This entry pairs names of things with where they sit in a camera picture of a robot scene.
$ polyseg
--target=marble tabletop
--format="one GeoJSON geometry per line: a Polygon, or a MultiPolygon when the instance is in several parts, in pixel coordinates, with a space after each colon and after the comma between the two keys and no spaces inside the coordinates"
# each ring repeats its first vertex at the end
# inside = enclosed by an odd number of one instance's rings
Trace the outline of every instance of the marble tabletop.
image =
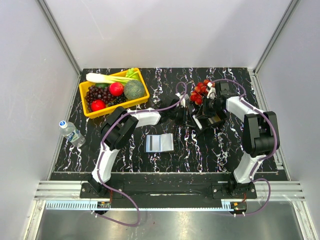
{"type": "MultiPolygon", "coordinates": [[[[87,73],[113,74],[125,69],[100,68],[84,69],[80,82],[86,80],[87,73]]],[[[147,103],[131,109],[153,107],[161,96],[175,93],[176,84],[183,81],[188,92],[204,79],[231,79],[244,86],[246,100],[258,107],[251,79],[246,68],[141,68],[143,79],[150,93],[147,103]]],[[[173,121],[161,125],[137,128],[128,144],[123,148],[112,168],[113,172],[232,172],[243,155],[241,136],[243,125],[233,114],[221,129],[210,129],[197,136],[190,127],[177,126],[173,121]],[[146,135],[172,133],[173,153],[145,153],[146,135]]],[[[100,130],[108,116],[90,119],[85,117],[79,90],[76,93],[69,121],[74,123],[85,136],[86,143],[81,148],[73,147],[63,139],[54,166],[54,172],[91,172],[96,165],[100,151],[100,130]]],[[[276,172],[275,159],[265,160],[260,172],[276,172]]]]}

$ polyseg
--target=plastic water bottle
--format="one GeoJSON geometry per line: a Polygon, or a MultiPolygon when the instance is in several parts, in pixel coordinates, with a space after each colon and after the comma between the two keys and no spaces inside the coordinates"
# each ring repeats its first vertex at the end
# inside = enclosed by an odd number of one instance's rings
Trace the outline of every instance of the plastic water bottle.
{"type": "Polygon", "coordinates": [[[72,122],[61,121],[59,126],[61,135],[64,136],[76,148],[80,148],[83,144],[85,144],[85,137],[81,135],[80,131],[76,129],[72,122]]]}

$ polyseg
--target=bunch of grapes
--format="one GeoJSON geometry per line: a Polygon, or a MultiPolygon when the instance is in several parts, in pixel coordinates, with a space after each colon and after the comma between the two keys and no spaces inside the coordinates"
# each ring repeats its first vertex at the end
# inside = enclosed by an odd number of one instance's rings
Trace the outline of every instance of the bunch of grapes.
{"type": "Polygon", "coordinates": [[[117,97],[113,96],[110,93],[108,86],[104,88],[101,86],[90,86],[89,91],[86,93],[84,99],[86,100],[86,104],[90,113],[92,112],[91,104],[95,100],[102,100],[105,105],[109,107],[126,101],[124,94],[117,97]]]}

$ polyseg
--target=white wall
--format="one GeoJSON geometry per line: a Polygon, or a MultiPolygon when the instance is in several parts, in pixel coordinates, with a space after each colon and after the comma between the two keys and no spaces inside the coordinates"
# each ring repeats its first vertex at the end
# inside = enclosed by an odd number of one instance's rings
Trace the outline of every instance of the white wall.
{"type": "Polygon", "coordinates": [[[294,180],[320,233],[320,1],[301,1],[258,73],[294,180]]]}
{"type": "Polygon", "coordinates": [[[290,2],[46,1],[81,68],[253,68],[290,2]]]}
{"type": "Polygon", "coordinates": [[[0,238],[21,239],[76,74],[35,0],[0,1],[0,238]]]}

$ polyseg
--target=yellow basket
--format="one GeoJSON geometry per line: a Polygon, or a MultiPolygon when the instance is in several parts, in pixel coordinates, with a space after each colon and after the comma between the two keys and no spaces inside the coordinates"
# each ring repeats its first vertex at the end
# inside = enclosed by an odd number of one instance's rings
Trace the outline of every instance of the yellow basket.
{"type": "MultiPolygon", "coordinates": [[[[126,102],[123,102],[123,103],[120,103],[120,104],[117,104],[117,105],[114,105],[114,106],[109,106],[109,107],[106,107],[106,108],[98,110],[98,111],[89,112],[88,107],[87,107],[87,101],[85,100],[85,96],[86,96],[87,92],[89,91],[88,88],[93,86],[93,85],[95,85],[95,83],[90,82],[90,81],[84,81],[84,82],[80,83],[79,84],[79,90],[80,90],[80,95],[81,95],[81,101],[82,101],[82,107],[83,107],[84,115],[86,117],[94,119],[94,118],[97,118],[97,117],[100,117],[100,116],[103,116],[103,115],[106,115],[106,114],[110,114],[117,107],[120,107],[120,106],[126,109],[126,108],[130,108],[132,106],[135,106],[135,105],[146,103],[148,101],[148,99],[150,98],[150,94],[148,92],[147,86],[145,84],[145,81],[144,81],[144,79],[143,79],[143,77],[141,75],[141,72],[140,72],[139,68],[135,68],[134,71],[135,72],[138,71],[139,80],[142,82],[142,84],[144,86],[144,90],[145,90],[144,96],[140,97],[140,98],[137,98],[137,99],[134,99],[134,100],[126,101],[126,102]]],[[[121,71],[121,72],[117,72],[115,74],[111,74],[111,76],[125,77],[127,72],[128,72],[128,70],[127,71],[121,71]]]]}

